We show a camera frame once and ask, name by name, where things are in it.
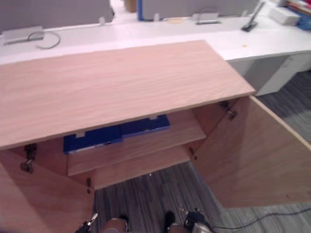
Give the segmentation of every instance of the cabinet hinge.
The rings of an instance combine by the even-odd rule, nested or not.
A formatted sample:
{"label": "cabinet hinge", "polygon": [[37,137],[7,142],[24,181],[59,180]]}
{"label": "cabinet hinge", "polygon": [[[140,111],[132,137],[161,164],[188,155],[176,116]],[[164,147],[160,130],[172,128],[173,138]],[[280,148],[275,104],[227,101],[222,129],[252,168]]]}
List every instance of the cabinet hinge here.
{"label": "cabinet hinge", "polygon": [[32,174],[34,172],[33,161],[35,160],[35,156],[37,153],[37,144],[29,144],[24,147],[24,152],[26,154],[27,161],[25,163],[21,163],[19,168],[22,171],[28,172]]}
{"label": "cabinet hinge", "polygon": [[219,106],[226,111],[226,113],[229,115],[229,119],[233,120],[238,113],[230,108],[228,101],[222,101],[219,103]]}
{"label": "cabinet hinge", "polygon": [[188,150],[189,150],[189,152],[190,152],[190,154],[191,154],[190,158],[191,158],[191,159],[194,159],[194,160],[197,160],[198,157],[194,154],[193,148],[192,148],[192,147],[189,147]]}
{"label": "cabinet hinge", "polygon": [[92,188],[92,180],[91,180],[90,177],[87,178],[86,185],[87,185],[87,193],[90,194],[91,193],[91,188]]}

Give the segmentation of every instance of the black cable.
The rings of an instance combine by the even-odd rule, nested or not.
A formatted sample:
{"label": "black cable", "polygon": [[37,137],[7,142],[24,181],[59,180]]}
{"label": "black cable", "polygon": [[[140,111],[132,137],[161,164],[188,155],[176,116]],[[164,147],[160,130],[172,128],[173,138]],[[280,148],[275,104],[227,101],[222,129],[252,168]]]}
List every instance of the black cable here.
{"label": "black cable", "polygon": [[250,223],[244,225],[244,226],[239,226],[239,227],[218,227],[218,226],[213,226],[211,227],[211,229],[224,229],[224,230],[238,230],[238,229],[242,229],[242,228],[245,228],[245,227],[249,227],[250,225],[253,225],[254,223],[266,218],[266,217],[269,217],[269,216],[293,216],[293,215],[298,215],[298,214],[302,214],[304,212],[307,212],[307,211],[311,211],[311,208],[307,208],[307,209],[304,209],[304,210],[301,210],[299,212],[293,212],[293,213],[271,213],[271,214],[267,214],[267,215],[264,215],[260,218],[257,218],[253,221],[251,221]]}
{"label": "black cable", "polygon": [[60,35],[57,34],[57,33],[55,33],[55,32],[51,32],[51,31],[48,31],[48,32],[34,32],[34,33],[31,33],[31,34],[28,36],[27,41],[29,41],[29,40],[30,40],[30,37],[32,37],[34,34],[43,34],[43,35],[45,35],[45,34],[48,34],[48,33],[49,33],[49,34],[52,34],[52,35],[55,35],[55,36],[57,37],[58,41],[57,41],[54,45],[52,45],[52,46],[50,46],[50,47],[43,47],[43,46],[39,46],[39,45],[36,45],[36,47],[37,47],[38,49],[41,49],[41,50],[49,50],[49,49],[52,49],[52,48],[56,47],[57,45],[59,45],[59,43],[60,43],[60,41],[61,41]]}

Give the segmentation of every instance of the striped carpet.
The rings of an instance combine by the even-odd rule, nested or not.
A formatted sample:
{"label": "striped carpet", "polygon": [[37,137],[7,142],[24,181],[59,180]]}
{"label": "striped carpet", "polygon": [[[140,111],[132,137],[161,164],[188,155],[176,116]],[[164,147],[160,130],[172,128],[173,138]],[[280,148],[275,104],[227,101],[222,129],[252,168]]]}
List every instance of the striped carpet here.
{"label": "striped carpet", "polygon": [[[277,115],[310,141],[311,72],[297,74],[278,93],[259,97]],[[161,233],[167,210],[183,222],[180,208],[198,207],[212,226],[235,227],[268,213],[291,213],[311,207],[310,203],[224,209],[190,162],[131,179],[96,191],[94,212],[99,213],[92,232],[101,233],[111,217],[127,214],[132,233]],[[311,233],[311,212],[296,216],[272,216],[240,230],[218,233]]]}

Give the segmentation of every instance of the shoe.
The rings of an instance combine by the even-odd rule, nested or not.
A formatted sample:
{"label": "shoe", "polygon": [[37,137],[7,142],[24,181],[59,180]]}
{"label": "shoe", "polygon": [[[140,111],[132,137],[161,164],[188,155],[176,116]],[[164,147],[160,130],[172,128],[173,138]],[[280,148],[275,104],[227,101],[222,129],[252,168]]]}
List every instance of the shoe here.
{"label": "shoe", "polygon": [[164,217],[164,233],[169,232],[170,226],[175,223],[175,214],[172,211],[168,211]]}
{"label": "shoe", "polygon": [[123,219],[126,221],[126,232],[129,232],[129,229],[128,229],[128,221],[129,221],[129,218],[127,215],[120,215],[119,218]]}

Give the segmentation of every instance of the leg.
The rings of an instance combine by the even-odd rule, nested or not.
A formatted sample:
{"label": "leg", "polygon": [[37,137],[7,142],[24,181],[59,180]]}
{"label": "leg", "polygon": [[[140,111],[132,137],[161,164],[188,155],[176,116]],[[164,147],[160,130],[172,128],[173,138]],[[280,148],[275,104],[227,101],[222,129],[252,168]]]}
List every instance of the leg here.
{"label": "leg", "polygon": [[106,222],[103,233],[124,233],[126,231],[126,220],[122,218],[112,218]]}
{"label": "leg", "polygon": [[169,233],[189,233],[182,225],[174,223],[169,229]]}

